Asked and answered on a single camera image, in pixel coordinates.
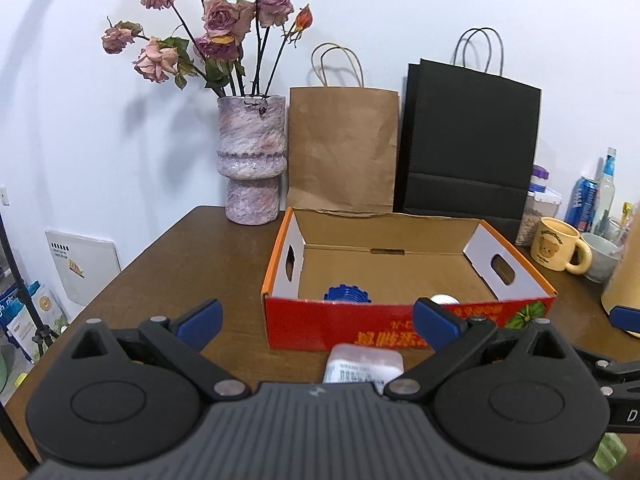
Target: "blue can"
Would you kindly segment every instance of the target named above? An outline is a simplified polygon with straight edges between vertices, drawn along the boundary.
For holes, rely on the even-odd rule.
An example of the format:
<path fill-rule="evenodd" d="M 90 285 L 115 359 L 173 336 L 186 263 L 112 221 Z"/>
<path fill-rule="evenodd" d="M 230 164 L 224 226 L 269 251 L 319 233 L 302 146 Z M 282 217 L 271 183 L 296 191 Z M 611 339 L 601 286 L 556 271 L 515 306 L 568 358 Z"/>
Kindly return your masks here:
<path fill-rule="evenodd" d="M 595 213 L 598 183 L 595 180 L 581 177 L 566 213 L 566 222 L 581 233 L 591 230 L 591 222 Z"/>

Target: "brown paper bag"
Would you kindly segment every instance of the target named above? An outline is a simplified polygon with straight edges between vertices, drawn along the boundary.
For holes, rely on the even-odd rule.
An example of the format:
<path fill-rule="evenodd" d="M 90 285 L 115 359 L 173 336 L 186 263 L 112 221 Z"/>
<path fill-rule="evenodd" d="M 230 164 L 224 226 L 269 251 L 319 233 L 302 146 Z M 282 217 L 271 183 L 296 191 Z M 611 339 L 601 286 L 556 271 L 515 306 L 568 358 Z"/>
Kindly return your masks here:
<path fill-rule="evenodd" d="M 320 57 L 314 54 L 333 45 Z M 330 87 L 324 55 L 347 55 L 359 87 Z M 289 194 L 287 205 L 340 211 L 393 209 L 398 145 L 398 93 L 364 88 L 362 67 L 353 52 L 323 43 L 311 55 L 322 86 L 290 89 Z"/>

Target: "white package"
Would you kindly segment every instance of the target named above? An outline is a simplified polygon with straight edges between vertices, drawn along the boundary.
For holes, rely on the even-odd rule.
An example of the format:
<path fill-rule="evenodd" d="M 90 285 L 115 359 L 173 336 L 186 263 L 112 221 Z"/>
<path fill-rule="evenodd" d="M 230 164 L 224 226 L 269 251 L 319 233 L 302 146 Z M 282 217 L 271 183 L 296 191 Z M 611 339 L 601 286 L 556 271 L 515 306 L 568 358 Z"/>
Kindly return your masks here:
<path fill-rule="evenodd" d="M 31 297 L 40 319 L 44 324 L 49 325 L 56 334 L 60 334 L 62 327 L 68 325 L 66 316 L 60 308 L 58 302 L 51 294 L 47 285 L 41 285 L 36 293 Z M 13 335 L 20 346 L 30 355 L 30 361 L 36 363 L 40 358 L 38 345 L 32 341 L 32 337 L 36 333 L 36 326 L 29 316 L 27 308 L 24 306 L 22 310 L 12 319 L 7 326 L 7 330 Z"/>
<path fill-rule="evenodd" d="M 404 373 L 395 350 L 339 344 L 332 348 L 323 383 L 373 383 L 381 395 L 385 384 Z"/>

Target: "mug handle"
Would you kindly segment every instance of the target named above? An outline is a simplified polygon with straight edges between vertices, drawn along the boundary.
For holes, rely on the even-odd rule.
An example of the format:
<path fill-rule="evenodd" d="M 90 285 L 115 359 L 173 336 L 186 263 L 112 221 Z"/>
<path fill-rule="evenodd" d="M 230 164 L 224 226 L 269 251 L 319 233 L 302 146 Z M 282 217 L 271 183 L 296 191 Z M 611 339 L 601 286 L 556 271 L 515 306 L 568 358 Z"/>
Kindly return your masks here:
<path fill-rule="evenodd" d="M 587 245 L 587 242 L 579 238 L 575 242 L 575 248 L 582 253 L 580 257 L 580 263 L 578 265 L 572 265 L 567 263 L 566 270 L 572 274 L 584 274 L 591 267 L 591 261 L 593 260 L 593 254 L 591 254 L 591 248 Z"/>

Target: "wall outlet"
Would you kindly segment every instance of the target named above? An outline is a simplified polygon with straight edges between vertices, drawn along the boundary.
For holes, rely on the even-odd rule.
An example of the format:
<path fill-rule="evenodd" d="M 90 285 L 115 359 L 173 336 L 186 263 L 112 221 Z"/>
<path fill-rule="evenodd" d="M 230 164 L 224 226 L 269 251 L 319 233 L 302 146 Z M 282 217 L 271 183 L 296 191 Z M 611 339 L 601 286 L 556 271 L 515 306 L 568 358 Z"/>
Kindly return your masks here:
<path fill-rule="evenodd" d="M 87 306 L 120 272 L 113 242 L 45 231 L 66 295 Z"/>
<path fill-rule="evenodd" d="M 9 195 L 7 195 L 4 186 L 0 186 L 0 203 L 2 203 L 2 205 L 9 205 Z"/>

